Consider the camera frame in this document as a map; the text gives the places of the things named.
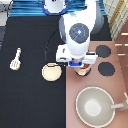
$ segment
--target white bowl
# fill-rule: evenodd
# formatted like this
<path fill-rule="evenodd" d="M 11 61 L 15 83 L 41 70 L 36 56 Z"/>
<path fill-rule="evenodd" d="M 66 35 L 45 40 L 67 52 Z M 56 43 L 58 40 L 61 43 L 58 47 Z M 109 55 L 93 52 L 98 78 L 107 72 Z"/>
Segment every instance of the white bowl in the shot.
<path fill-rule="evenodd" d="M 112 97 L 99 87 L 83 89 L 76 98 L 76 111 L 80 119 L 91 127 L 105 127 L 115 116 Z"/>

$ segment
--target black burner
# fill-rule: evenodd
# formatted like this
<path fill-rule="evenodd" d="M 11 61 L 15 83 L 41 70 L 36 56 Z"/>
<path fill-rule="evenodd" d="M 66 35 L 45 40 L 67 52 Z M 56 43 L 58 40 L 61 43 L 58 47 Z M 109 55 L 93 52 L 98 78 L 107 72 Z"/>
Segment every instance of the black burner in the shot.
<path fill-rule="evenodd" d="M 100 74 L 103 76 L 112 76 L 115 72 L 114 66 L 109 62 L 102 62 L 98 66 Z"/>
<path fill-rule="evenodd" d="M 111 49 L 106 45 L 99 45 L 96 48 L 96 54 L 99 57 L 106 58 L 111 54 Z"/>

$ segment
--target wooden table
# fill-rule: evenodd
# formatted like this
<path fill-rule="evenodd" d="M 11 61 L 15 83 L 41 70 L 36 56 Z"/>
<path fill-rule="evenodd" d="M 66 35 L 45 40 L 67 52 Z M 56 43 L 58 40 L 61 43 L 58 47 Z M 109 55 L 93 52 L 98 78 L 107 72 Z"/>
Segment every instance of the wooden table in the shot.
<path fill-rule="evenodd" d="M 106 90 L 115 103 L 125 100 L 124 92 L 126 87 L 117 55 L 114 41 L 92 41 L 89 51 L 94 52 L 98 45 L 107 45 L 111 48 L 111 55 L 107 58 L 99 57 L 92 66 L 92 71 L 88 76 L 78 76 L 73 68 L 66 68 L 66 128 L 90 128 L 78 117 L 75 110 L 75 100 L 78 93 L 89 86 L 96 86 Z M 110 77 L 102 76 L 98 71 L 101 62 L 110 62 L 115 67 L 114 75 Z M 128 111 L 119 112 L 116 110 L 114 120 L 105 128 L 128 128 Z"/>

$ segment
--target white spoon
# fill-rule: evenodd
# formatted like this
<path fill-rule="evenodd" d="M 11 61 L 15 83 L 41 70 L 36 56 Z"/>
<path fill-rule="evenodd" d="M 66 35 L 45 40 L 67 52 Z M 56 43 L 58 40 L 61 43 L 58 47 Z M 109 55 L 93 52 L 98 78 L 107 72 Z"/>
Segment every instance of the white spoon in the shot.
<path fill-rule="evenodd" d="M 12 70 L 18 70 L 20 68 L 20 64 L 21 64 L 21 62 L 19 61 L 20 54 L 21 54 L 21 49 L 18 48 L 15 59 L 12 60 L 12 62 L 10 64 L 10 68 Z"/>

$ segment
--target black tablecloth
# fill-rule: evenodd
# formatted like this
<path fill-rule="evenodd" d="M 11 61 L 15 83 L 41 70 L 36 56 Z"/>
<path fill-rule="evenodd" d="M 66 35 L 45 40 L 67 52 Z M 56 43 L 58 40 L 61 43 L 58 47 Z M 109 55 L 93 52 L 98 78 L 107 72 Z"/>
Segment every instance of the black tablecloth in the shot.
<path fill-rule="evenodd" d="M 48 82 L 42 77 L 44 51 L 59 16 L 10 17 L 0 51 L 0 128 L 66 128 L 66 73 Z M 57 31 L 48 47 L 48 62 L 63 44 Z M 21 68 L 10 69 L 17 48 Z"/>

